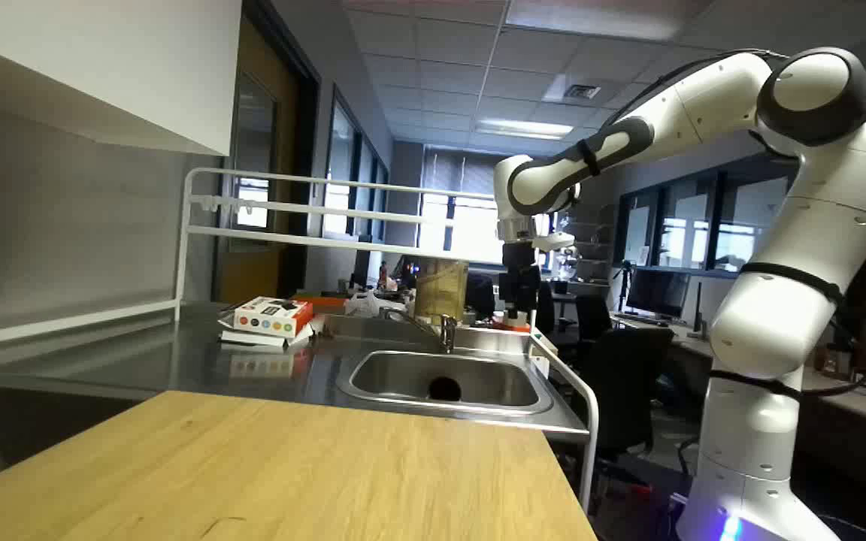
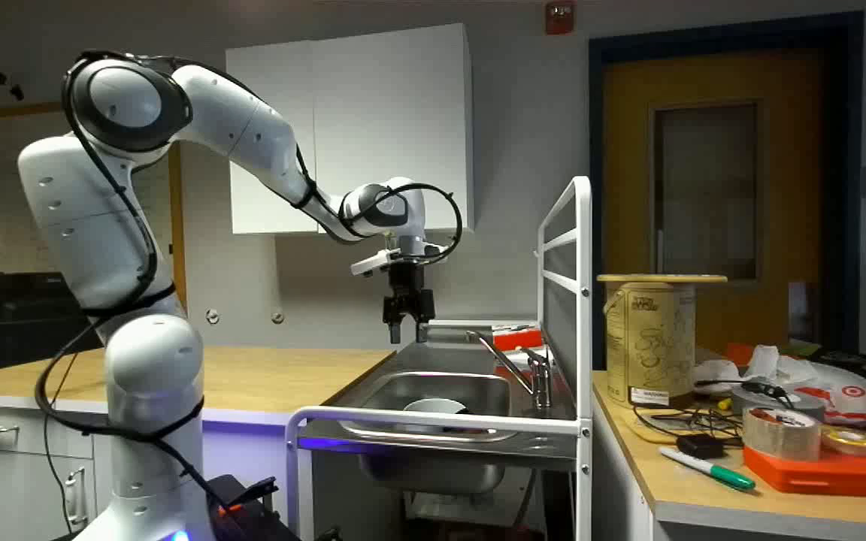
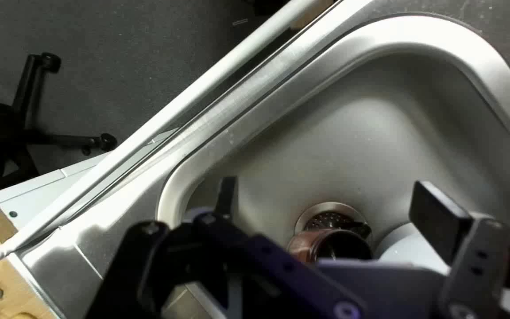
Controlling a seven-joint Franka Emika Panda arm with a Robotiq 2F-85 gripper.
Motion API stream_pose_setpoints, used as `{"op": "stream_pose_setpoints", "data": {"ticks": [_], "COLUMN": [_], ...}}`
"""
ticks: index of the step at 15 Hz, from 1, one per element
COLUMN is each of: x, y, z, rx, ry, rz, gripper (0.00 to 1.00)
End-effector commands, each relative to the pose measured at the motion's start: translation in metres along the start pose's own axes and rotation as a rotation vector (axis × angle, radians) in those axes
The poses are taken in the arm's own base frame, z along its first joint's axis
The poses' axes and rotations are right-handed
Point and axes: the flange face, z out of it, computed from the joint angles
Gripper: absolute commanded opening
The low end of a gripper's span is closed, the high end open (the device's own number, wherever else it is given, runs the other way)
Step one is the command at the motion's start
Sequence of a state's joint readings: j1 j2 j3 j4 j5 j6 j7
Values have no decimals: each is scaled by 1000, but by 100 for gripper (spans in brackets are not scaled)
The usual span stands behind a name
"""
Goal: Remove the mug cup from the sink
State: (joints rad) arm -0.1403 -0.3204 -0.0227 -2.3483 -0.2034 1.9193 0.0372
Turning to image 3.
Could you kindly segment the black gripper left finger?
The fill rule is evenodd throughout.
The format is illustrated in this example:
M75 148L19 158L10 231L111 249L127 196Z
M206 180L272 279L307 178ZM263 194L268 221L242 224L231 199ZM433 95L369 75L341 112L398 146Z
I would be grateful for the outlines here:
M282 251L261 235L247 236L229 224L235 187L233 176L222 178L213 212L201 213L194 226L259 286L258 293L243 290L245 313L252 316L263 311L284 319L362 319L362 302L314 270L320 260L304 265L288 249Z

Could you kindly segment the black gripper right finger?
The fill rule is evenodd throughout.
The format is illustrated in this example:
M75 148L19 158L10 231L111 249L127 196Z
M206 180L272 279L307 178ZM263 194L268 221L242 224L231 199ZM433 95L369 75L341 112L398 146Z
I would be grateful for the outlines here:
M506 279L510 229L491 219L472 219L428 182L415 182L408 219L449 267L437 295L444 319L498 319Z

